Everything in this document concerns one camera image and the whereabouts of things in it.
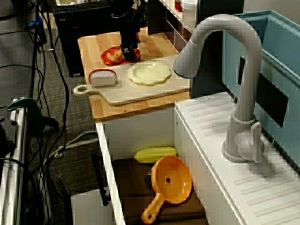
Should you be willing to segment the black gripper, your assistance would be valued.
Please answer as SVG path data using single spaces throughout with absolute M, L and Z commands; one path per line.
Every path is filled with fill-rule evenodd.
M 121 36 L 121 52 L 124 59 L 134 61 L 137 59 L 135 50 L 138 48 L 136 34 L 139 32 L 139 21 L 135 15 L 121 18 L 119 23 Z

